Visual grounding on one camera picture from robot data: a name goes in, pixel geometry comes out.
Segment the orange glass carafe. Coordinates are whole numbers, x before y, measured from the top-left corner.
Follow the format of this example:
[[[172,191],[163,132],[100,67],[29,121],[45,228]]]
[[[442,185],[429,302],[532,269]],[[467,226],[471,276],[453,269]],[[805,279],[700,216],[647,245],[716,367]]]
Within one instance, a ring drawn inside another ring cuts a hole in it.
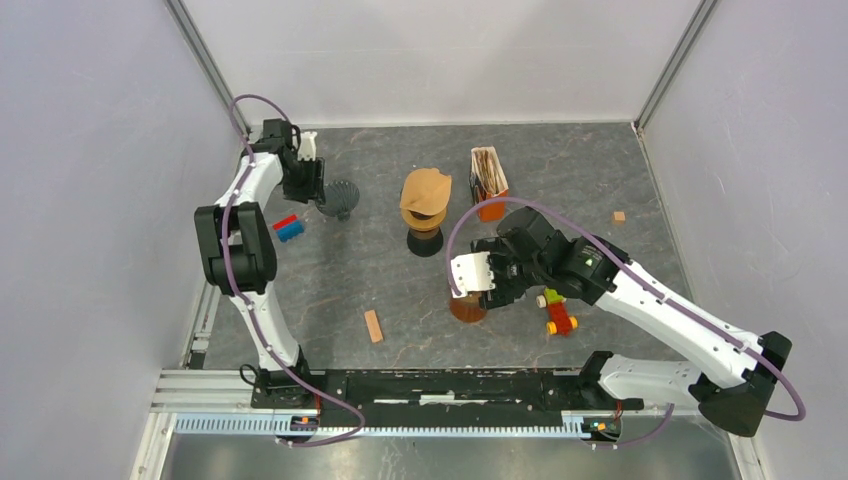
[[[451,314],[464,323],[476,323],[481,321],[487,311],[480,306],[480,295],[478,292],[464,297],[451,298],[449,301]]]

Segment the light wooden ring holder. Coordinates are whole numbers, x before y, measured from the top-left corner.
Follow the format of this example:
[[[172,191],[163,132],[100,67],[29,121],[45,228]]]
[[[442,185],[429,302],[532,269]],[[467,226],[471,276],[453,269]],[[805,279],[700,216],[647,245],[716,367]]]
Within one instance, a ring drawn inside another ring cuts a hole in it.
[[[413,238],[419,240],[429,240],[438,235],[441,224],[447,214],[447,210],[436,213],[435,215],[424,215],[419,212],[402,209],[401,217],[409,228],[409,233]]]

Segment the brown paper coffee filter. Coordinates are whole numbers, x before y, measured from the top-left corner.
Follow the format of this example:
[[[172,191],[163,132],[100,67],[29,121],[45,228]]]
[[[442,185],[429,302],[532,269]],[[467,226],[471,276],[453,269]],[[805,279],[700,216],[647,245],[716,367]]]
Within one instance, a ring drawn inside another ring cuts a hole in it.
[[[405,179],[399,206],[426,216],[435,216],[448,206],[452,191],[452,177],[438,168],[421,168],[412,171]]]

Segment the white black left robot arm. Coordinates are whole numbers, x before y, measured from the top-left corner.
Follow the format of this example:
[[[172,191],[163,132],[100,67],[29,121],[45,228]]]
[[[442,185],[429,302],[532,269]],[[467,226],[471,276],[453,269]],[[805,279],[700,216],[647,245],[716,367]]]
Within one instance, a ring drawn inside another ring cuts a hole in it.
[[[233,183],[214,204],[194,213],[206,280],[236,306],[257,350],[258,364],[241,368],[254,375],[248,383],[255,408],[300,408],[316,397],[275,294],[277,255],[264,218],[276,187],[290,201],[325,202],[324,162],[315,137],[288,120],[265,120],[258,140],[243,150]]]

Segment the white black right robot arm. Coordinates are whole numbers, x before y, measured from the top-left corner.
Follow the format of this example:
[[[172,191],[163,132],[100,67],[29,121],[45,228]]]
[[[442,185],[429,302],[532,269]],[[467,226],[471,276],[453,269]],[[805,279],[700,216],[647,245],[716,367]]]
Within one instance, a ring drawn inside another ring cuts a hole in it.
[[[631,322],[681,355],[673,362],[593,353],[577,382],[585,405],[602,408],[615,398],[695,407],[741,437],[754,436],[764,418],[780,416],[768,405],[792,350],[783,334],[755,334],[719,319],[615,245],[598,237],[569,239],[532,207],[511,212],[495,236],[471,247],[487,253],[492,274],[482,308],[510,305],[544,286]]]

